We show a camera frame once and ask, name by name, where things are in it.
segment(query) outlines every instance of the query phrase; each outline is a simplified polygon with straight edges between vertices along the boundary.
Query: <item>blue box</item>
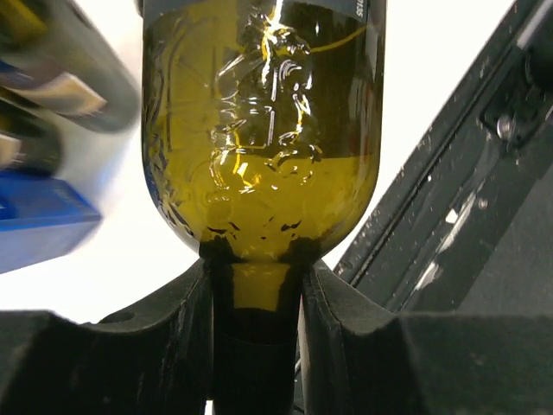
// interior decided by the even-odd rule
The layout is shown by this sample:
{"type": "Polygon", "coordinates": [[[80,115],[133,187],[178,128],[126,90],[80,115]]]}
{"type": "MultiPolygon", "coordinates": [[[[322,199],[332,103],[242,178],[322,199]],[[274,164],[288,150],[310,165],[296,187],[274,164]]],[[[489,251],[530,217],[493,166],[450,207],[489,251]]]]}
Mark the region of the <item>blue box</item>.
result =
{"type": "Polygon", "coordinates": [[[0,273],[72,251],[100,213],[62,180],[0,174],[0,273]]]}

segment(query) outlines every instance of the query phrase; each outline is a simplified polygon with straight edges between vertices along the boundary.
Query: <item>bottle label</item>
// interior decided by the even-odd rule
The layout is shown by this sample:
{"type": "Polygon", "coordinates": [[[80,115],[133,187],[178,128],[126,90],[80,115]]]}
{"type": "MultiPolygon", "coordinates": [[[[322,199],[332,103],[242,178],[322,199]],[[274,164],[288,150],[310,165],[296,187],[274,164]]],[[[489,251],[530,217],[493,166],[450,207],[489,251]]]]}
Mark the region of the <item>bottle label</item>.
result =
{"type": "MultiPolygon", "coordinates": [[[[144,27],[148,26],[157,17],[169,13],[192,3],[201,3],[204,0],[143,0],[144,27]]],[[[292,0],[298,3],[313,4],[330,10],[337,11],[345,16],[357,19],[362,23],[367,22],[369,12],[369,0],[292,0]]]]}
{"type": "Polygon", "coordinates": [[[19,155],[21,140],[0,133],[0,169],[9,167],[19,155]]]}
{"type": "Polygon", "coordinates": [[[100,110],[106,100],[86,83],[55,65],[22,72],[0,61],[0,85],[37,105],[65,116],[85,116],[100,110]]]}
{"type": "Polygon", "coordinates": [[[106,104],[105,99],[87,84],[67,72],[37,88],[5,88],[52,112],[66,116],[92,114],[106,104]]]}

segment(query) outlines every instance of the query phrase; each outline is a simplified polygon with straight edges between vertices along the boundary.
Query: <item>white wine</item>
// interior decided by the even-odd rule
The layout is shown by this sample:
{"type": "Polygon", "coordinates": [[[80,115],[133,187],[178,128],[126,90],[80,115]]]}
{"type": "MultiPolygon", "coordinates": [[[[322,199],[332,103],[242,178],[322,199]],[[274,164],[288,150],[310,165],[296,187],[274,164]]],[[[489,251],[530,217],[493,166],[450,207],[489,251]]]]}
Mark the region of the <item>white wine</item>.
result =
{"type": "Polygon", "coordinates": [[[0,86],[88,130],[138,116],[133,81],[73,0],[0,1],[0,86]]]}
{"type": "Polygon", "coordinates": [[[239,365],[218,383],[230,365],[218,350],[237,347],[229,339],[294,348],[302,276],[366,210],[380,150],[380,8],[373,18],[365,0],[143,2],[144,171],[210,272],[218,414],[289,410],[293,353],[291,365],[269,365],[265,377],[286,383],[272,399],[256,386],[262,374],[238,380],[239,365]]]}

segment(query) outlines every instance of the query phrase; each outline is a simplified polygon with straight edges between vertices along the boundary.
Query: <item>green glass bottle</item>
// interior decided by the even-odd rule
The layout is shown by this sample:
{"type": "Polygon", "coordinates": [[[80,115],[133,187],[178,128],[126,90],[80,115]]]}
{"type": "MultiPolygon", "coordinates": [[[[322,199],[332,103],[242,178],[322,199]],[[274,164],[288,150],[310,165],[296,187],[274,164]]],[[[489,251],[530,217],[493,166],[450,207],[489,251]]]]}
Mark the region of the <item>green glass bottle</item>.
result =
{"type": "Polygon", "coordinates": [[[52,176],[62,162],[57,127],[0,99],[0,171],[52,176]]]}
{"type": "Polygon", "coordinates": [[[143,165],[212,279],[218,415],[289,413],[302,276],[371,199],[385,52],[374,3],[143,2],[143,165]]]}
{"type": "Polygon", "coordinates": [[[73,0],[0,2],[0,86],[97,132],[124,130],[140,110],[130,74],[73,0]]]}
{"type": "Polygon", "coordinates": [[[9,91],[1,87],[0,87],[0,100],[7,102],[9,104],[17,105],[22,108],[27,108],[30,110],[36,110],[40,108],[40,106],[35,104],[33,101],[29,101],[28,99],[25,99],[21,95],[17,95],[16,93],[13,93],[12,91],[9,91]]]}

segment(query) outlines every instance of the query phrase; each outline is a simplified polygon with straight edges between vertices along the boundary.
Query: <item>bottle neck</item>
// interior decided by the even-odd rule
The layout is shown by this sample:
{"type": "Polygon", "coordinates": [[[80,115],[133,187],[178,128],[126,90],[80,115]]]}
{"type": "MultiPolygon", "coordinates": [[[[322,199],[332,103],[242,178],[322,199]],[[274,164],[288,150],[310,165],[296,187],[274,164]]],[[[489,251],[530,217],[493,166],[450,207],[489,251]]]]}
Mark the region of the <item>bottle neck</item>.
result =
{"type": "Polygon", "coordinates": [[[217,330],[244,342],[281,344],[296,336],[308,265],[207,262],[217,330]]]}

